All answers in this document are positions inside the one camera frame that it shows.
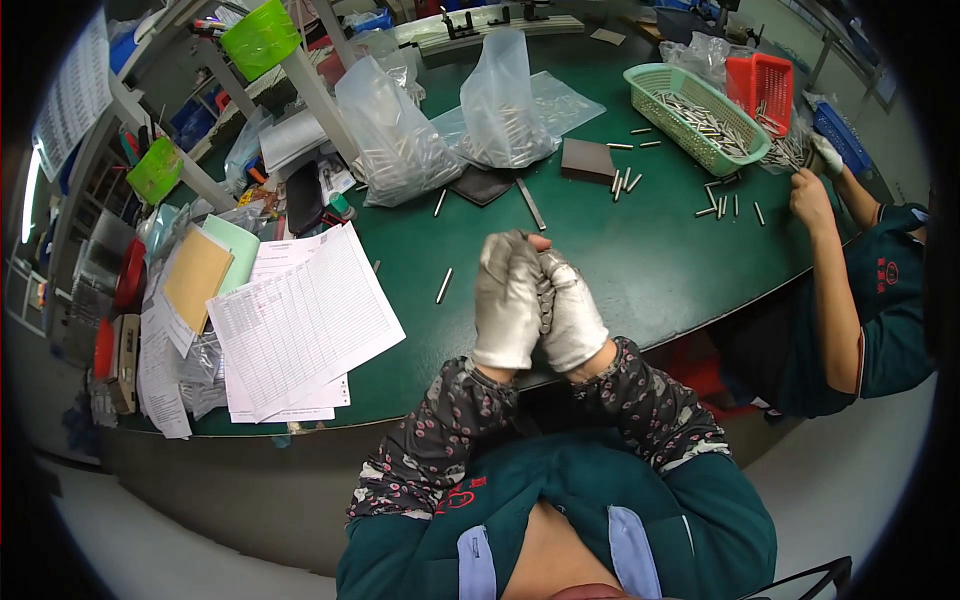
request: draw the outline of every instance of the green workbench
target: green workbench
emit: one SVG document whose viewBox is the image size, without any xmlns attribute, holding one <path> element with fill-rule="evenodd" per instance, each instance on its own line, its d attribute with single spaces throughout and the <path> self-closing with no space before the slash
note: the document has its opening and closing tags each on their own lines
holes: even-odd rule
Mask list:
<svg viewBox="0 0 960 600">
<path fill-rule="evenodd" d="M 791 214 L 790 178 L 750 166 L 742 180 L 714 188 L 732 197 L 720 222 L 694 218 L 707 206 L 704 184 L 715 180 L 666 135 L 631 137 L 630 130 L 650 124 L 631 106 L 622 77 L 628 67 L 659 60 L 653 45 L 628 36 L 620 46 L 582 35 L 529 37 L 531 73 L 548 70 L 607 111 L 567 136 L 595 142 L 636 143 L 663 140 L 655 148 L 612 151 L 617 168 L 633 168 L 643 179 L 632 194 L 614 204 L 605 186 L 560 177 L 561 152 L 522 172 L 547 225 L 544 234 L 584 274 L 611 335 L 626 335 L 651 348 L 730 314 L 811 265 L 804 226 Z M 476 63 L 479 46 L 451 64 L 420 74 L 426 88 L 423 112 L 434 117 L 460 104 L 460 85 Z M 480 247 L 492 232 L 536 230 L 533 217 L 514 187 L 480 208 L 447 194 L 433 218 L 439 190 L 397 208 L 361 208 L 363 192 L 348 200 L 359 210 L 354 222 L 377 276 L 394 308 L 406 340 L 349 374 L 352 404 L 338 408 L 337 419 L 302 423 L 303 430 L 358 425 L 393 419 L 421 401 L 423 391 L 444 360 L 467 354 L 473 346 L 473 281 Z M 763 211 L 761 227 L 753 202 Z M 854 232 L 849 216 L 838 215 L 841 234 Z M 434 302 L 447 268 L 453 278 L 444 302 Z M 338 307 L 349 311 L 349 306 Z M 548 381 L 539 373 L 520 379 L 530 386 Z M 215 409 L 191 423 L 195 435 L 250 436 L 288 433 L 284 423 L 231 423 L 226 409 Z M 155 431 L 134 417 L 122 426 Z"/>
</svg>

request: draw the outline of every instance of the green plastic container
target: green plastic container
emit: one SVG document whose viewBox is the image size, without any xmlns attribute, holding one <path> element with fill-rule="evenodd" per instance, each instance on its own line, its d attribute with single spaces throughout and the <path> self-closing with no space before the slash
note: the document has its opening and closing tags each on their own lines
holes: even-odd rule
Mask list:
<svg viewBox="0 0 960 600">
<path fill-rule="evenodd" d="M 127 173 L 127 183 L 147 204 L 156 206 L 177 185 L 182 168 L 183 159 L 177 146 L 166 137 L 158 137 L 147 154 Z"/>
<path fill-rule="evenodd" d="M 623 72 L 631 86 L 630 103 L 648 121 L 665 132 L 688 154 L 717 177 L 724 177 L 740 167 L 757 162 L 770 151 L 770 137 L 753 119 L 722 93 L 696 75 L 670 64 L 650 63 L 631 67 Z M 708 108 L 747 142 L 749 154 L 729 156 L 711 144 L 702 133 L 663 105 L 652 95 L 671 91 L 698 106 Z"/>
<path fill-rule="evenodd" d="M 252 82 L 300 45 L 300 34 L 280 0 L 270 0 L 220 37 L 220 45 Z"/>
</svg>

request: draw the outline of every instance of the fluorescent light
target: fluorescent light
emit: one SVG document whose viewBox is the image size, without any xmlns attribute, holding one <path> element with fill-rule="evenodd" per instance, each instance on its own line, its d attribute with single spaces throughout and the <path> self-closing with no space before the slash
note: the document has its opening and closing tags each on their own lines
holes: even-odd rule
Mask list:
<svg viewBox="0 0 960 600">
<path fill-rule="evenodd" d="M 26 244 L 30 239 L 30 230 L 34 228 L 34 194 L 36 192 L 36 176 L 40 172 L 40 150 L 34 148 L 30 156 L 30 170 L 27 172 L 27 189 L 23 192 L 23 228 L 20 230 L 20 243 Z"/>
</svg>

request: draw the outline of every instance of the white cotton glove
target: white cotton glove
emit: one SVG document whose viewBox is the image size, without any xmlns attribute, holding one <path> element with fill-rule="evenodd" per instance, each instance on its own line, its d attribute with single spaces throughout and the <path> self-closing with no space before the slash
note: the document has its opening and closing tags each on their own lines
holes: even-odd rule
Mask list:
<svg viewBox="0 0 960 600">
<path fill-rule="evenodd" d="M 497 369 L 530 369 L 530 352 L 542 323 L 539 280 L 537 251 L 519 229 L 487 236 L 474 286 L 474 362 Z"/>
<path fill-rule="evenodd" d="M 543 336 L 543 350 L 550 367 L 556 372 L 569 372 L 596 355 L 609 339 L 610 332 L 593 303 L 587 283 L 577 269 L 555 250 L 538 254 L 546 281 L 540 284 L 545 292 L 553 286 L 553 320 Z"/>
<path fill-rule="evenodd" d="M 813 144 L 813 148 L 820 155 L 820 158 L 824 160 L 826 165 L 824 173 L 827 174 L 827 177 L 833 178 L 840 175 L 843 171 L 843 158 L 840 157 L 840 153 L 836 151 L 833 144 L 819 133 L 810 135 L 810 143 Z"/>
</svg>

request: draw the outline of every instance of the small box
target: small box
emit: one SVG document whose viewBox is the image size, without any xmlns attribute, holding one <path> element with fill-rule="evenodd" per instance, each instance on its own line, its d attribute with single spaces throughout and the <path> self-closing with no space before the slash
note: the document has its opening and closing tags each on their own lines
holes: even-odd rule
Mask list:
<svg viewBox="0 0 960 600">
<path fill-rule="evenodd" d="M 140 316 L 120 315 L 113 322 L 116 344 L 107 389 L 118 415 L 136 411 L 136 349 L 140 341 Z"/>
</svg>

